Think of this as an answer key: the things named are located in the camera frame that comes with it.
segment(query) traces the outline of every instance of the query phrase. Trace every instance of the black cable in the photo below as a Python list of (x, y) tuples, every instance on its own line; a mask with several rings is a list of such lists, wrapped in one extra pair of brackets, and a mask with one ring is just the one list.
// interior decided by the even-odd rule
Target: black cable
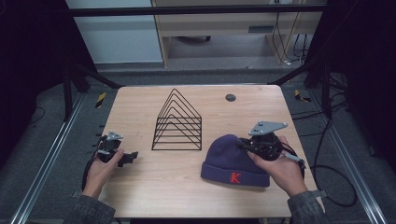
[[(332, 106), (332, 111), (333, 111), (333, 109), (336, 109), (338, 106), (343, 105), (343, 104), (345, 104), (346, 102), (347, 102), (347, 101), (343, 101), (343, 102), (341, 102), (341, 103), (339, 103), (339, 104), (337, 104), (337, 105)], [(293, 118), (292, 120), (308, 119), (308, 118), (314, 117), (314, 116), (316, 116), (316, 115), (319, 115), (319, 114), (322, 114), (322, 113), (325, 113), (325, 112), (326, 112), (326, 111), (319, 111), (319, 112), (317, 112), (317, 113), (310, 114), (310, 115), (307, 115), (307, 116), (303, 116), (303, 117), (299, 117), (299, 118)]]
[(316, 113), (317, 111), (311, 110), (311, 111), (303, 111), (303, 112), (298, 112), (298, 113), (292, 113), (290, 114), (291, 116), (293, 115), (300, 115), (300, 114), (307, 114), (307, 113)]
[(303, 53), (301, 54), (301, 57), (300, 57), (300, 64), (304, 64), (305, 63), (305, 57), (306, 57), (306, 55), (305, 55), (305, 47), (306, 47), (306, 39), (307, 39), (307, 37), (308, 37), (308, 35), (305, 35), (305, 37), (304, 37)]
[(297, 42), (298, 42), (298, 39), (300, 38), (300, 35), (297, 35), (297, 37), (296, 37), (296, 40), (294, 41), (294, 47), (293, 47), (293, 55), (295, 56), (295, 57), (299, 57), (297, 54), (296, 54), (296, 45), (297, 45)]
[(291, 146), (289, 146), (288, 144), (286, 144), (286, 143), (284, 143), (284, 142), (280, 142), (280, 143), (281, 143), (283, 146), (286, 146), (286, 147), (283, 147), (283, 146), (282, 146), (283, 149), (286, 149), (286, 151), (289, 152), (290, 154), (292, 154), (293, 156), (297, 156), (296, 152), (294, 151), (294, 149), (293, 149)]
[(337, 92), (336, 94), (334, 94), (332, 97), (330, 97), (332, 100), (336, 97), (336, 96), (339, 96), (339, 95), (345, 95), (345, 93), (343, 92), (343, 91), (339, 91), (339, 92)]
[(318, 135), (318, 134), (323, 134), (323, 132), (320, 133), (308, 133), (308, 134), (302, 134), (302, 135), (298, 135), (299, 137), (308, 137), (308, 136), (314, 136), (314, 135)]
[(332, 112), (337, 112), (342, 106), (347, 107), (347, 101), (344, 101), (342, 103), (340, 103), (341, 106), (335, 108), (334, 110), (332, 110)]
[(117, 223), (122, 224), (121, 219), (119, 219), (117, 217), (115, 219), (116, 219)]
[(340, 81), (335, 77), (330, 76), (330, 84), (332, 87), (336, 88), (339, 91), (347, 90), (347, 85), (343, 81)]
[[(279, 0), (275, 0), (275, 3), (276, 4), (280, 4)], [(288, 54), (286, 53), (285, 45), (283, 44), (282, 35), (280, 34), (280, 30), (279, 30), (279, 12), (276, 13), (276, 23), (275, 23), (275, 26), (274, 26), (274, 30), (272, 32), (272, 41), (273, 41), (274, 48), (276, 50), (277, 57), (283, 63), (282, 58), (280, 57), (279, 51), (277, 50), (277, 47), (276, 47), (276, 44), (275, 44), (275, 31), (278, 32), (280, 43), (282, 44), (283, 53), (285, 54), (286, 58), (289, 59), (289, 63), (297, 61), (298, 59), (289, 58)]]
[(41, 120), (44, 117), (44, 115), (46, 115), (46, 110), (43, 107), (38, 106), (37, 109), (41, 109), (43, 111), (43, 114), (40, 116), (40, 118), (31, 121), (30, 124), (38, 122), (39, 120)]
[[(339, 206), (341, 206), (341, 207), (352, 207), (353, 205), (356, 204), (356, 202), (358, 201), (358, 193), (356, 192), (356, 189), (355, 189), (355, 187), (353, 186), (352, 182), (350, 182), (350, 180), (349, 180), (344, 174), (342, 174), (340, 171), (338, 171), (338, 170), (332, 168), (331, 166), (326, 166), (326, 165), (316, 165), (316, 166), (311, 166), (310, 168), (311, 168), (311, 169), (314, 169), (314, 170), (317, 169), (317, 168), (324, 168), (324, 169), (328, 169), (328, 170), (331, 170), (331, 171), (333, 171), (333, 172), (336, 172), (336, 173), (339, 174), (341, 177), (343, 177), (343, 178), (346, 180), (346, 182), (349, 184), (349, 186), (352, 188), (352, 191), (353, 191), (353, 199), (352, 199), (352, 202), (351, 202), (351, 203), (339, 203), (339, 202), (337, 202), (336, 200), (334, 200), (332, 197), (327, 197), (327, 199), (328, 199), (329, 201), (331, 201), (332, 203), (335, 203), (335, 204), (337, 204), (337, 205), (339, 205)], [(317, 182), (317, 181), (315, 181), (315, 182), (317, 183), (318, 189), (321, 190), (321, 187), (320, 187), (320, 185), (318, 184), (318, 182)]]
[(91, 159), (87, 161), (87, 164), (85, 165), (84, 174), (82, 175), (81, 190), (85, 189), (85, 185), (87, 184), (88, 172), (90, 171), (91, 165), (96, 160), (96, 158), (97, 158), (97, 154), (95, 150), (92, 153)]
[(319, 167), (319, 168), (327, 168), (327, 169), (333, 170), (334, 172), (336, 172), (337, 174), (339, 174), (340, 176), (342, 176), (342, 177), (348, 182), (348, 184), (350, 185), (350, 187), (352, 188), (353, 196), (354, 196), (352, 202), (351, 202), (351, 203), (339, 203), (339, 202), (337, 202), (335, 199), (333, 199), (333, 198), (330, 197), (330, 196), (328, 196), (327, 199), (329, 199), (329, 201), (331, 201), (332, 203), (335, 203), (335, 204), (337, 204), (337, 205), (339, 205), (339, 206), (341, 206), (341, 207), (351, 207), (351, 206), (355, 205), (355, 203), (357, 202), (357, 200), (358, 200), (358, 195), (357, 195), (357, 193), (356, 193), (355, 187), (352, 185), (352, 183), (350, 182), (350, 180), (349, 180), (346, 176), (344, 176), (341, 172), (339, 172), (338, 170), (336, 170), (336, 169), (334, 169), (334, 168), (332, 168), (332, 167), (330, 167), (330, 166), (317, 165), (317, 162), (318, 162), (318, 155), (319, 155), (319, 152), (320, 152), (320, 147), (321, 147), (321, 145), (322, 145), (322, 143), (323, 143), (323, 139), (324, 139), (325, 133), (326, 133), (326, 131), (330, 128), (331, 125), (332, 125), (332, 119), (328, 119), (327, 124), (326, 124), (326, 128), (325, 128), (325, 130), (323, 131), (322, 136), (320, 137), (320, 140), (319, 140), (319, 143), (318, 143), (317, 152), (316, 152), (315, 158), (314, 158), (314, 165), (311, 167), (311, 169), (313, 169), (313, 177), (314, 177), (315, 183), (317, 184), (317, 187), (318, 187), (319, 190), (321, 190), (321, 187), (320, 187), (320, 185), (318, 184), (318, 180), (317, 180), (317, 171), (316, 171), (316, 168), (317, 168), (317, 167)]

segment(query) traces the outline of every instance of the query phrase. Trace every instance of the purple beanie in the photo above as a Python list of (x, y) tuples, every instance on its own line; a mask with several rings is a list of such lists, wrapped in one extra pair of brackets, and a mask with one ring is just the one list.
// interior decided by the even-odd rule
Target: purple beanie
[(254, 164), (248, 153), (238, 147), (239, 138), (233, 134), (216, 139), (202, 164), (201, 178), (221, 183), (267, 188), (270, 176)]

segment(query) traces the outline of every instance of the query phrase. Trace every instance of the wooden table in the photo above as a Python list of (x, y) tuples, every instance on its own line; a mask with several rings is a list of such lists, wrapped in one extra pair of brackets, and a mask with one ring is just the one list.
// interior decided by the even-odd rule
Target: wooden table
[[(202, 119), (202, 150), (193, 147), (179, 150), (175, 146), (171, 146), (173, 150), (152, 150), (157, 118), (173, 89)], [(233, 94), (236, 100), (227, 101), (227, 94)], [(104, 186), (100, 200), (116, 208), (116, 217), (289, 217), (289, 197), (272, 179), (269, 188), (258, 189), (200, 177), (202, 162), (215, 139), (227, 133), (249, 138), (248, 131), (259, 120), (287, 122), (289, 126), (276, 134), (286, 135), (290, 145), (306, 161), (278, 86), (121, 88), (104, 134), (109, 131), (122, 134), (120, 148), (127, 153), (139, 151), (139, 155), (133, 164), (117, 169)], [(305, 183), (309, 189), (316, 189), (309, 169), (305, 171)]]

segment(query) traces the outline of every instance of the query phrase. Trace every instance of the gray sleeve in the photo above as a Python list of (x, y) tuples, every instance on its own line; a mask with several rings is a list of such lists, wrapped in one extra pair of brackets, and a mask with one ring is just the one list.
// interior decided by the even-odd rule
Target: gray sleeve
[(331, 223), (311, 191), (288, 199), (288, 205), (294, 223)]
[(81, 195), (64, 224), (68, 223), (111, 223), (116, 210), (94, 198)]

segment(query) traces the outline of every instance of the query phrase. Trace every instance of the human hand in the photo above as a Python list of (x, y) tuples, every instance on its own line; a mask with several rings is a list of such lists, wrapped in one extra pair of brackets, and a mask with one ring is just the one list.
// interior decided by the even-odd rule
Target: human hand
[(113, 158), (107, 163), (100, 161), (99, 158), (96, 158), (90, 168), (90, 171), (87, 175), (87, 182), (84, 190), (82, 191), (82, 195), (86, 195), (92, 198), (97, 199), (102, 192), (102, 186), (107, 182), (113, 173), (114, 169), (117, 166), (117, 163), (123, 156), (123, 150), (117, 150), (116, 154), (114, 154)]
[[(285, 136), (279, 136), (278, 139), (281, 143), (288, 145), (288, 140)], [(282, 155), (275, 161), (265, 161), (252, 152), (248, 152), (247, 154), (253, 159), (254, 163), (265, 170), (290, 197), (308, 191), (301, 175), (300, 166), (296, 161)]]

